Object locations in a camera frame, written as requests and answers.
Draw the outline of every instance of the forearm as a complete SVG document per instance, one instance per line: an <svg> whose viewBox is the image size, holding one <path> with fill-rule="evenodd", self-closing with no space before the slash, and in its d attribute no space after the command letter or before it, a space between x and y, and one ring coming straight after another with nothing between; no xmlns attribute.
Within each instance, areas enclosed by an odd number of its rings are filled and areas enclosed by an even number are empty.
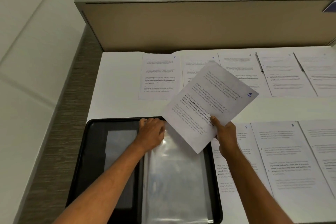
<svg viewBox="0 0 336 224"><path fill-rule="evenodd" d="M250 224L293 223L267 191L239 149L226 160Z"/></svg>
<svg viewBox="0 0 336 224"><path fill-rule="evenodd" d="M54 224L106 224L144 151L131 144L116 162L91 184Z"/></svg>

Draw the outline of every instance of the beige partition panel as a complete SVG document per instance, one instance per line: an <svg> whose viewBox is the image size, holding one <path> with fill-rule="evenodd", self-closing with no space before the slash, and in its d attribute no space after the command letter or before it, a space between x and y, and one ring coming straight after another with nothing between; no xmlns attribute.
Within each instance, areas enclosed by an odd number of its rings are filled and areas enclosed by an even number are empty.
<svg viewBox="0 0 336 224"><path fill-rule="evenodd" d="M336 38L333 0L77 0L102 48L192 49L323 46Z"/></svg>

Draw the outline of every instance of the hand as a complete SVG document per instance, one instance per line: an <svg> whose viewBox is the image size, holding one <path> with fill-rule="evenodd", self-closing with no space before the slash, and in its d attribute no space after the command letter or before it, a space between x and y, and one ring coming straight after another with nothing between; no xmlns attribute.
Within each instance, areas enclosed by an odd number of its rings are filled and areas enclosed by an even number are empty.
<svg viewBox="0 0 336 224"><path fill-rule="evenodd" d="M142 118L139 121L139 133L134 144L139 146L144 154L158 146L165 137L165 122L158 118Z"/></svg>
<svg viewBox="0 0 336 224"><path fill-rule="evenodd" d="M236 126L229 122L223 126L215 116L211 116L210 120L217 128L217 139L219 142L219 151L224 158L232 156L240 151L237 143Z"/></svg>

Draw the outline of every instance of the paper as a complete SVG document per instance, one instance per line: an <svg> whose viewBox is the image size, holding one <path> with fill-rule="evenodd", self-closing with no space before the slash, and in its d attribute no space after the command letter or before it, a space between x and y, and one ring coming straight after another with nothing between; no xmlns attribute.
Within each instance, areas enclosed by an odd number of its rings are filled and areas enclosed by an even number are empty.
<svg viewBox="0 0 336 224"><path fill-rule="evenodd" d="M181 64L173 54L144 54L140 100L171 100L180 90Z"/></svg>
<svg viewBox="0 0 336 224"><path fill-rule="evenodd" d="M330 48L306 48L295 53L319 97L336 97L336 53Z"/></svg>
<svg viewBox="0 0 336 224"><path fill-rule="evenodd" d="M259 93L258 98L272 97L255 51L230 49L218 53L222 67Z"/></svg>
<svg viewBox="0 0 336 224"><path fill-rule="evenodd" d="M251 125L249 123L235 125L237 130L237 141L241 151L251 163L266 189L272 194L266 170L261 159ZM229 171L228 164L219 152L219 142L216 139L213 139L211 141L211 146L216 167L220 200L223 208L223 223L248 224L248 220Z"/></svg>
<svg viewBox="0 0 336 224"><path fill-rule="evenodd" d="M293 53L260 50L257 54L273 97L316 97Z"/></svg>
<svg viewBox="0 0 336 224"><path fill-rule="evenodd" d="M214 60L219 64L218 54L189 54L182 56L182 74L184 87L201 70L209 60Z"/></svg>
<svg viewBox="0 0 336 224"><path fill-rule="evenodd" d="M336 197L336 120L307 120L299 123Z"/></svg>
<svg viewBox="0 0 336 224"><path fill-rule="evenodd" d="M209 61L165 107L163 117L199 153L216 135L210 116L227 124L258 93Z"/></svg>
<svg viewBox="0 0 336 224"><path fill-rule="evenodd" d="M295 223L336 220L336 200L295 121L252 123L275 200Z"/></svg>

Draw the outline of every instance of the person's left arm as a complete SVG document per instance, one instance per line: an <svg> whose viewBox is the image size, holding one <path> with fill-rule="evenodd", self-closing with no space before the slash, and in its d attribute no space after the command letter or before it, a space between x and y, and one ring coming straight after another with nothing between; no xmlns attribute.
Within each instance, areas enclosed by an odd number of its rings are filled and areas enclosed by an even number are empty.
<svg viewBox="0 0 336 224"><path fill-rule="evenodd" d="M134 142L53 224L106 224L135 166L147 151L161 143L164 132L164 121L141 119Z"/></svg>

